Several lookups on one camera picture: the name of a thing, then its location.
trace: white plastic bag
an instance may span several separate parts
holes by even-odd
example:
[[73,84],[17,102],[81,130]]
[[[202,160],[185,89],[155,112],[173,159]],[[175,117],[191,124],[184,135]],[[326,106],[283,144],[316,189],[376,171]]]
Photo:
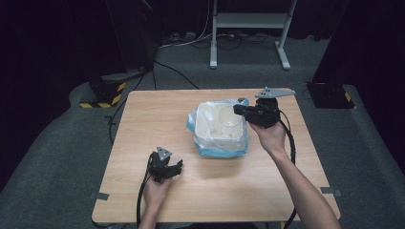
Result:
[[246,121],[233,114],[233,105],[248,105],[236,99],[206,101],[188,115],[186,127],[194,134],[201,156],[234,157],[247,152]]

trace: black handheld controller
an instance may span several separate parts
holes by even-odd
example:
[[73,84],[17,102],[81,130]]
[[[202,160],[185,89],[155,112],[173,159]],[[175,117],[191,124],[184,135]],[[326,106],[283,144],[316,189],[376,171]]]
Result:
[[255,106],[234,105],[235,115],[241,115],[246,121],[258,125],[262,128],[274,126],[280,120],[280,110],[276,97],[295,94],[295,91],[286,91],[280,89],[270,89],[265,87],[255,96]]
[[158,151],[149,156],[148,172],[155,182],[162,183],[165,179],[181,173],[182,160],[176,165],[168,166],[171,155],[171,152],[158,147]]

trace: gray carpet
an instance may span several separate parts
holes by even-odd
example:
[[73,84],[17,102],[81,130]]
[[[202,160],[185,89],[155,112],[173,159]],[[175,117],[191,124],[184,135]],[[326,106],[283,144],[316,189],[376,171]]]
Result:
[[[220,45],[230,49],[237,44],[221,40]],[[217,70],[209,69],[209,49],[191,46],[159,49],[156,60],[180,71],[201,89],[269,86],[295,90],[330,186],[342,193],[336,198],[342,227],[404,228],[404,176],[355,87],[345,86],[356,105],[353,110],[315,109],[310,99],[305,82],[312,80],[327,45],[328,41],[311,38],[288,39],[290,71],[282,69],[269,42],[244,43],[233,51],[219,49]],[[154,73],[158,90],[194,89],[180,74],[160,65],[155,65]],[[124,97],[138,82],[139,78],[128,79]],[[95,201],[89,195],[98,191],[112,148],[105,116],[117,108],[80,109],[78,101],[87,90],[83,84],[71,92],[70,110],[38,136],[2,191],[0,228],[95,228],[91,223]],[[152,73],[145,75],[137,90],[155,90]],[[122,109],[115,118],[113,137],[121,114]],[[276,222],[267,227],[280,228]],[[290,228],[304,227],[294,222]]]

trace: gray tape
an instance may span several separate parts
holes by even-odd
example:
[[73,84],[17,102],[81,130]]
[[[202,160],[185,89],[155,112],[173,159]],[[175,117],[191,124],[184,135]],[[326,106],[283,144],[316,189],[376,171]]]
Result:
[[103,194],[103,193],[91,193],[89,198],[107,200],[108,196],[110,196],[110,195]]

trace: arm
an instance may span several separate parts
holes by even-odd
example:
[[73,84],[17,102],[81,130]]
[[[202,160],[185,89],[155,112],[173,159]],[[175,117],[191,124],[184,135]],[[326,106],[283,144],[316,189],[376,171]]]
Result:
[[171,182],[172,178],[168,178],[162,184],[155,182],[152,178],[148,179],[143,192],[146,208],[139,229],[155,229],[159,210],[166,199]]
[[285,181],[295,209],[307,228],[340,228],[336,215],[321,193],[289,160],[285,149],[286,132],[280,123],[262,129],[250,124],[260,143],[274,160]]

